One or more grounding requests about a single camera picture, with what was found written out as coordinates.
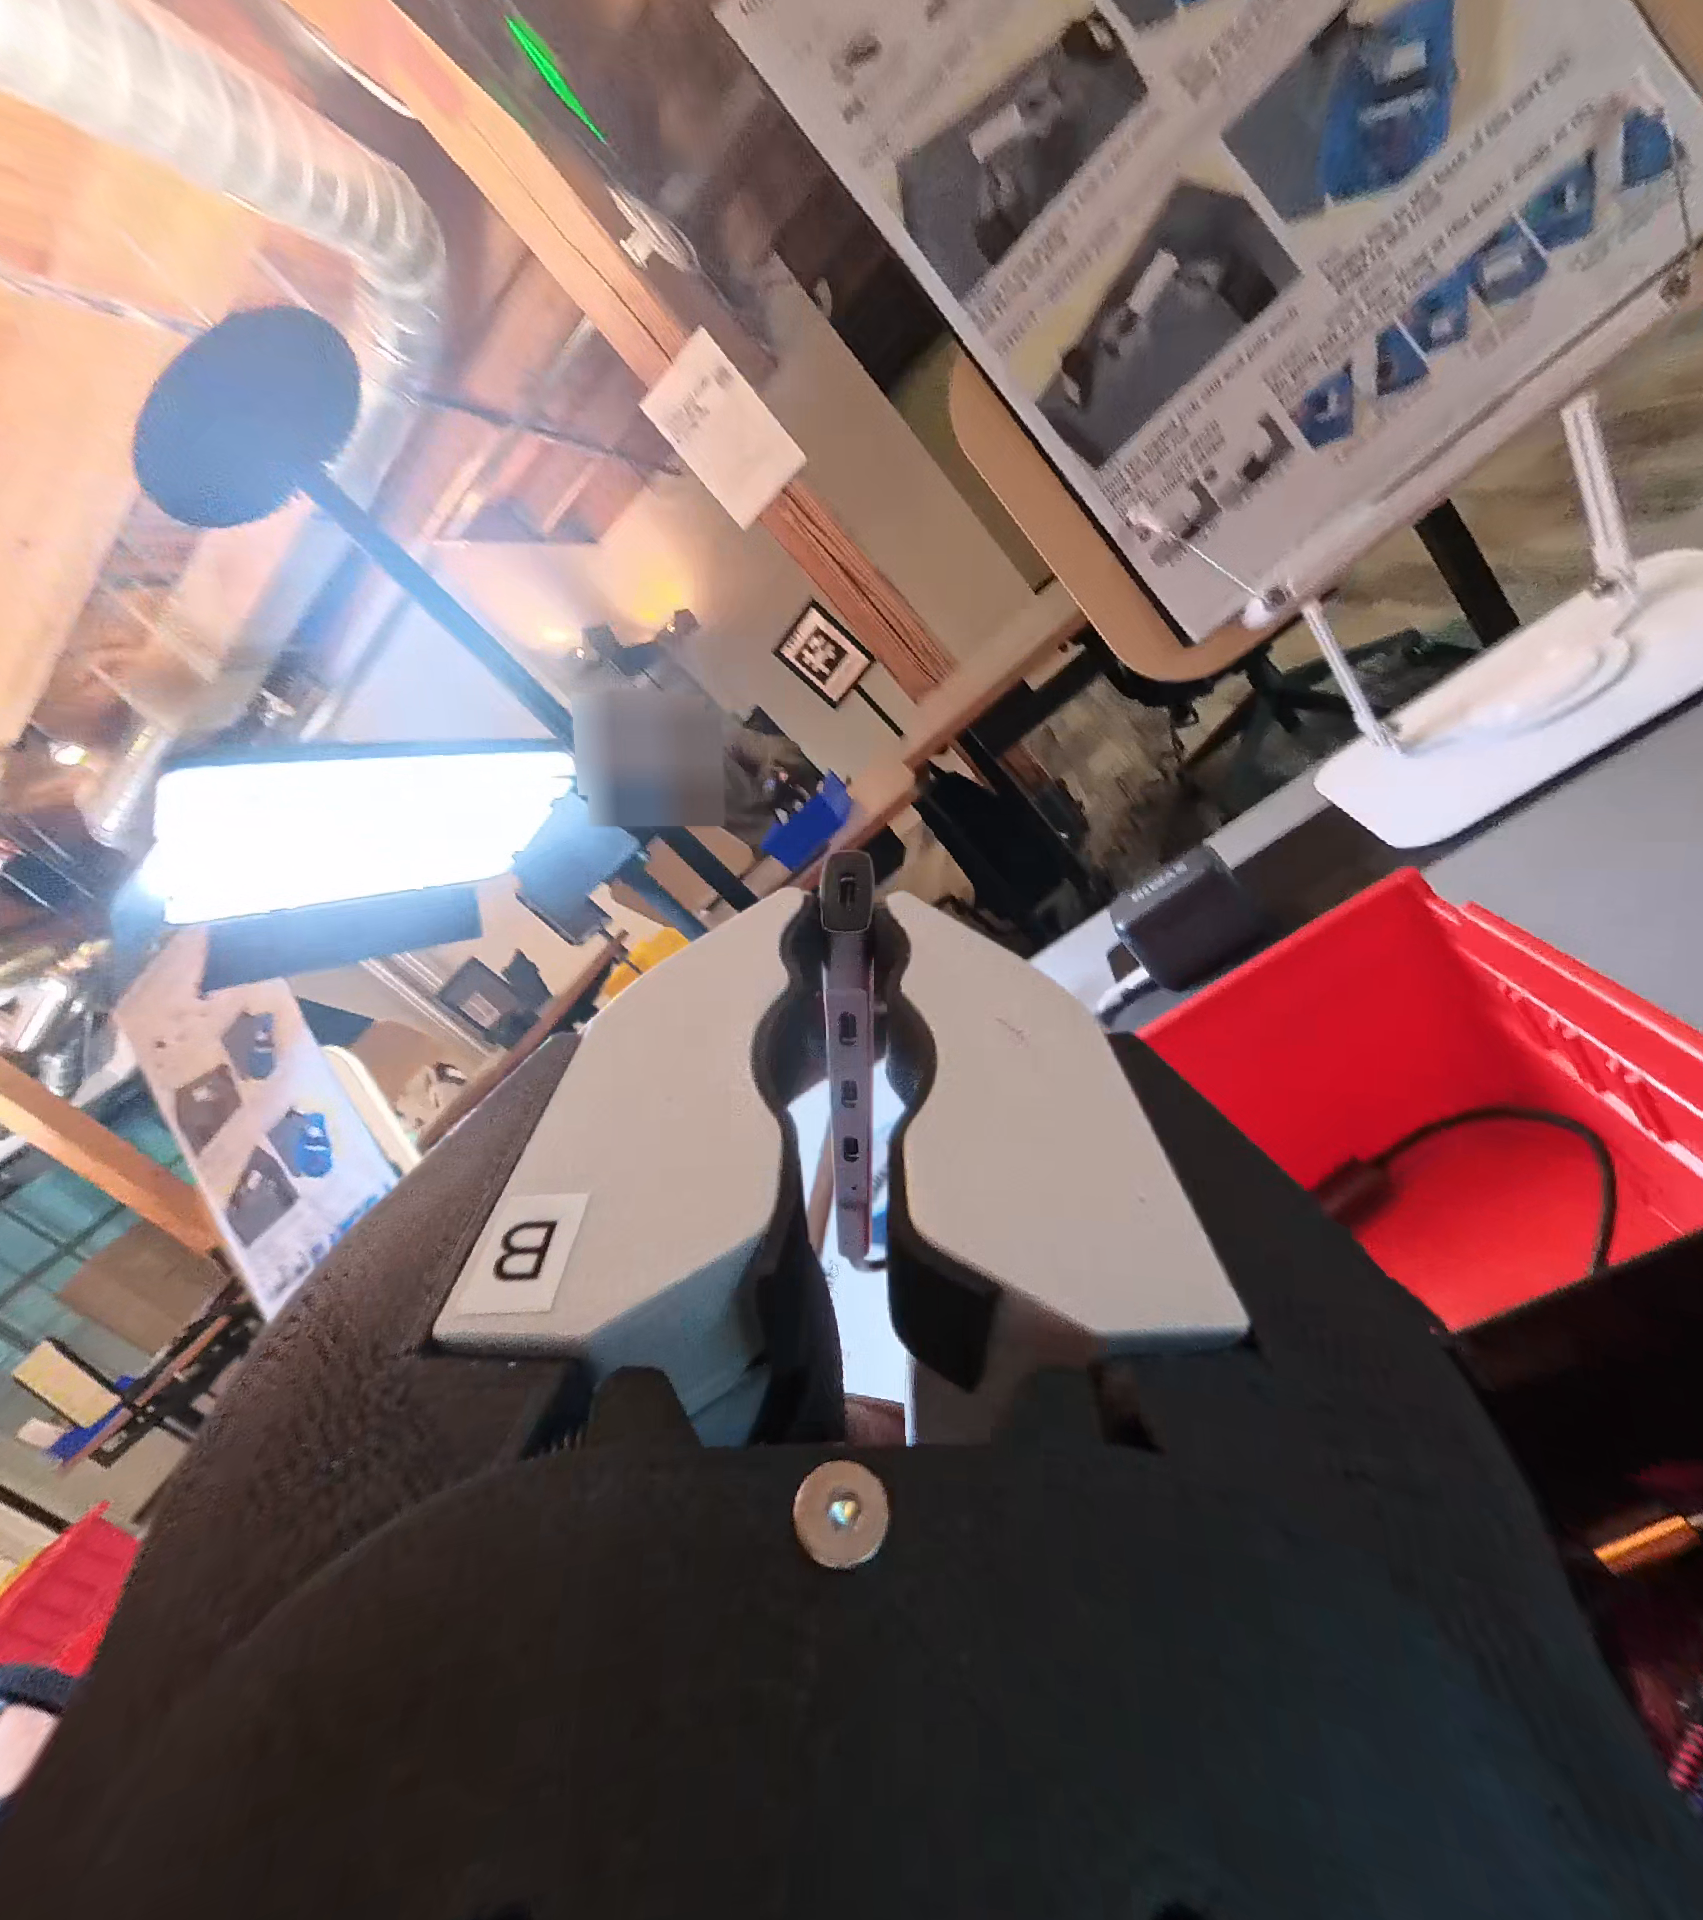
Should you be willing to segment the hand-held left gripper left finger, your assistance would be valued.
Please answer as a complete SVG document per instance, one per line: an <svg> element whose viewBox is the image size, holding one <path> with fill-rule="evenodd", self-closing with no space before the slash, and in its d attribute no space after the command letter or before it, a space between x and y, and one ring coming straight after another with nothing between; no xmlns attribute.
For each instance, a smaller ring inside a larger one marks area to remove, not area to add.
<svg viewBox="0 0 1703 1920"><path fill-rule="evenodd" d="M826 1075L815 898L781 891L598 1012L432 1324L452 1355L664 1373L721 1447L848 1432L790 1105Z"/></svg>

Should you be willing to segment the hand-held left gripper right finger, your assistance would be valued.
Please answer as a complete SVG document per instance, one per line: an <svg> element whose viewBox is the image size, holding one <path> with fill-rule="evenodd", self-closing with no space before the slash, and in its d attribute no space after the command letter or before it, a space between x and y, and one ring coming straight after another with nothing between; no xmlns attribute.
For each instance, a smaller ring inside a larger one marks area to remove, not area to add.
<svg viewBox="0 0 1703 1920"><path fill-rule="evenodd" d="M1227 1351L1251 1318L1123 1079L1045 972L891 898L886 1300L911 1395Z"/></svg>

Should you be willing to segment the grey usb hub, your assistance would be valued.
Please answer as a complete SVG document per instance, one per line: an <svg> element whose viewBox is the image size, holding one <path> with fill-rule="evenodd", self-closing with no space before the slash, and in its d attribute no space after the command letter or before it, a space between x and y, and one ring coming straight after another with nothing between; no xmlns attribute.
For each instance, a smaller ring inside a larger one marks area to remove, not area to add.
<svg viewBox="0 0 1703 1920"><path fill-rule="evenodd" d="M886 1149L876 1133L876 871L833 853L815 886L826 1100L833 1139L833 1244L853 1270L871 1264Z"/></svg>

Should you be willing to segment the black charger box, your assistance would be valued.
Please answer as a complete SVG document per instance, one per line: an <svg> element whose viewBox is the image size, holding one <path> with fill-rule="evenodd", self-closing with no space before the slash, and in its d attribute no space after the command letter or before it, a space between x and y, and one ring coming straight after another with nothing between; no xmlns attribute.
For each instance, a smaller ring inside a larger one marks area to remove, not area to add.
<svg viewBox="0 0 1703 1920"><path fill-rule="evenodd" d="M1112 936L1174 993L1263 949L1268 918L1210 848L1191 848L1112 898Z"/></svg>

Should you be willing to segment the blue plastic bin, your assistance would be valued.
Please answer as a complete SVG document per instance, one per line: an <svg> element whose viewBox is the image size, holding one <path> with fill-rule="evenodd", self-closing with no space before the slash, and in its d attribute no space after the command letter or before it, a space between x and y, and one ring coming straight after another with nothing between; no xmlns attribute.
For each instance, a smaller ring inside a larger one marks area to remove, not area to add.
<svg viewBox="0 0 1703 1920"><path fill-rule="evenodd" d="M826 772L815 795L808 795L788 820L763 835L758 860L772 860L788 874L805 874L815 858L831 853L848 820L853 789L839 772Z"/></svg>

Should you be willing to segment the black and white marker sign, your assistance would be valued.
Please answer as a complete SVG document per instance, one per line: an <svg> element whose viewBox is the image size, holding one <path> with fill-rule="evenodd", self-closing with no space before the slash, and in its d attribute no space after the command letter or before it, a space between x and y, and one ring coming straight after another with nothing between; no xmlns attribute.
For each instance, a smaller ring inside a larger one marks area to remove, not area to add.
<svg viewBox="0 0 1703 1920"><path fill-rule="evenodd" d="M826 710L841 710L871 671L863 645L820 600L805 606L772 661Z"/></svg>

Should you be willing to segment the white paper notice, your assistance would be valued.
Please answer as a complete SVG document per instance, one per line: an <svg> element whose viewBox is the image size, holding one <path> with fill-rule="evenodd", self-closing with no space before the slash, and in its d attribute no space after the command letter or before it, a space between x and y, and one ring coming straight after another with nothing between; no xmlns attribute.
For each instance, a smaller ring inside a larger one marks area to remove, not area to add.
<svg viewBox="0 0 1703 1920"><path fill-rule="evenodd" d="M754 525L808 466L706 330L684 335L640 411L740 530Z"/></svg>

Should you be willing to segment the black disc on pole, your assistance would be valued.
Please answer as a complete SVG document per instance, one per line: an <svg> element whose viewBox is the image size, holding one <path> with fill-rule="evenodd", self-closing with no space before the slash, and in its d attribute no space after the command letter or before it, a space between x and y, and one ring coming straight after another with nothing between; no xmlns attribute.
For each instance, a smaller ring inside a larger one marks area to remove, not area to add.
<svg viewBox="0 0 1703 1920"><path fill-rule="evenodd" d="M570 710L333 479L359 406L359 360L333 320L293 304L237 309L150 381L135 425L137 489L194 530L255 525L287 498L308 498L554 747L575 747Z"/></svg>

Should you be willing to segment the green exit sign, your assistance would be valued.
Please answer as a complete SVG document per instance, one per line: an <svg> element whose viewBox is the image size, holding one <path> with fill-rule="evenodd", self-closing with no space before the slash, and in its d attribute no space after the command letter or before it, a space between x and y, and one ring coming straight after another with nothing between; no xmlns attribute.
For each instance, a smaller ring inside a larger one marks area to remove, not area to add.
<svg viewBox="0 0 1703 1920"><path fill-rule="evenodd" d="M566 74L554 48L515 12L503 9L503 30L512 40L512 48L520 53L520 62L529 64L529 74L541 81L541 92L553 94L553 104L580 128L580 137L596 147L606 147L606 137L598 132L598 124L591 118L586 99L576 94L575 79Z"/></svg>

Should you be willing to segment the silver ventilation duct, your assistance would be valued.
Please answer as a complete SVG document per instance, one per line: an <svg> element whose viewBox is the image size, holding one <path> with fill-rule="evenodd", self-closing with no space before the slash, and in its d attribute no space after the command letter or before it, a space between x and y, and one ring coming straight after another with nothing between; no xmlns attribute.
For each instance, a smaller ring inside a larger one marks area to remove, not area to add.
<svg viewBox="0 0 1703 1920"><path fill-rule="evenodd" d="M339 253L371 349L432 360L448 243L427 195L174 12L0 0L0 92Z"/></svg>

